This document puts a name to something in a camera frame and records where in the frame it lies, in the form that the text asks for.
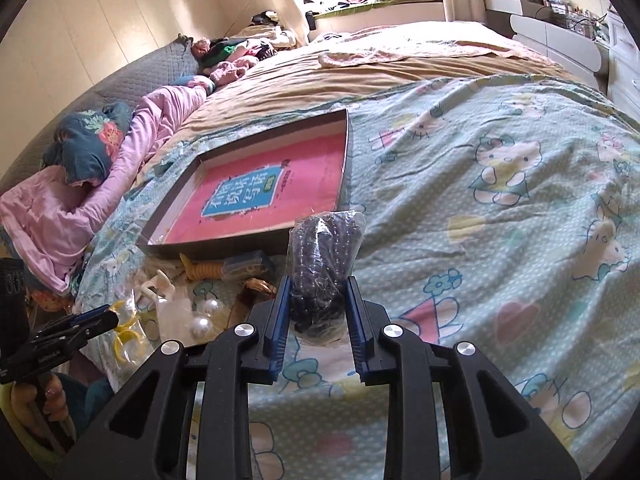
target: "pillow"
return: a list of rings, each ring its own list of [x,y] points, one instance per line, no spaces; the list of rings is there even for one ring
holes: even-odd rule
[[[70,186],[100,186],[109,176],[131,117],[131,108],[123,102],[65,116],[43,156],[44,166],[63,166]]]

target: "pink poster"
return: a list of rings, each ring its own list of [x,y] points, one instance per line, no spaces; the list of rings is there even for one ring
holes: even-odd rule
[[[345,134],[315,137],[210,168],[162,243],[262,231],[333,210]]]

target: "metal screw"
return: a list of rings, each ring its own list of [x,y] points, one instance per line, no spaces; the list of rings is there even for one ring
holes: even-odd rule
[[[164,355],[175,354],[180,349],[180,343],[177,341],[167,341],[160,347],[160,351]]]
[[[241,323],[234,328],[234,332],[240,337],[247,337],[248,335],[254,333],[254,330],[255,328],[248,323]]]
[[[476,353],[476,347],[473,345],[473,343],[469,343],[467,341],[458,343],[456,345],[456,350],[462,355],[473,355]]]
[[[402,327],[398,325],[387,325],[382,329],[388,337],[400,337],[402,335]]]

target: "light blue bedsheet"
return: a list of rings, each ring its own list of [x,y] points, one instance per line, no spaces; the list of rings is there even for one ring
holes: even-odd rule
[[[140,229],[198,153],[345,106],[341,206],[367,217],[363,297],[424,340],[476,343],[586,476],[640,398],[640,124],[585,86],[439,78],[182,144],[95,238],[79,304],[122,294],[143,262]],[[219,283],[208,293],[230,300]],[[98,342],[88,355],[110,371]],[[290,336],[277,384],[250,391],[263,477],[382,478],[386,402],[385,387],[361,386],[346,339],[314,348]],[[447,465],[445,454],[444,478]]]

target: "headboard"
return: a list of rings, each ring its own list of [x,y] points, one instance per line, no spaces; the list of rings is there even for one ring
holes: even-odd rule
[[[65,114],[100,108],[117,100],[135,108],[142,96],[173,83],[181,75],[195,74],[197,69],[189,43],[178,38],[107,76],[62,110],[27,144],[2,176],[0,194],[39,171],[42,154]]]

